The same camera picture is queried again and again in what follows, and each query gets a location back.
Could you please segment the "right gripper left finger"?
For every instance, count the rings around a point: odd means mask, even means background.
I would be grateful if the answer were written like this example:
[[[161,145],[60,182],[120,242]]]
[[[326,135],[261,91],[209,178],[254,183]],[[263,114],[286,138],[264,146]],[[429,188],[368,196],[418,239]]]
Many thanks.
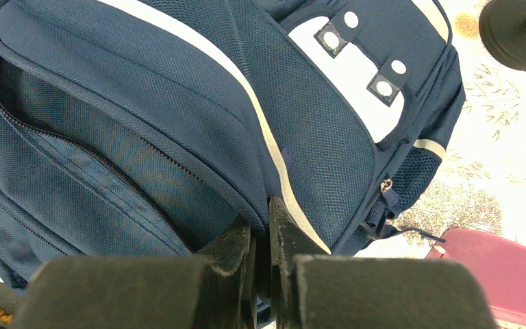
[[[13,328],[254,328],[256,242],[237,219],[186,256],[72,256],[29,283]]]

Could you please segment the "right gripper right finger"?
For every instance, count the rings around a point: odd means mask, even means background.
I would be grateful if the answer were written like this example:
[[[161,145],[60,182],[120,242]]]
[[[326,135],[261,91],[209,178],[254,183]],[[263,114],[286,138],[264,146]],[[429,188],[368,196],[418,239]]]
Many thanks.
[[[269,201],[271,315],[278,328],[495,328],[484,293],[445,260],[331,256]]]

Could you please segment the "navy blue student backpack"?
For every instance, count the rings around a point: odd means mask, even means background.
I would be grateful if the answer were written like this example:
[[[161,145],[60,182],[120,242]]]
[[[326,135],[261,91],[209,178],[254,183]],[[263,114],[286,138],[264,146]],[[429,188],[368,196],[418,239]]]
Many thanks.
[[[322,250],[398,235],[465,92],[438,1],[0,1],[0,279],[185,255],[277,197]]]

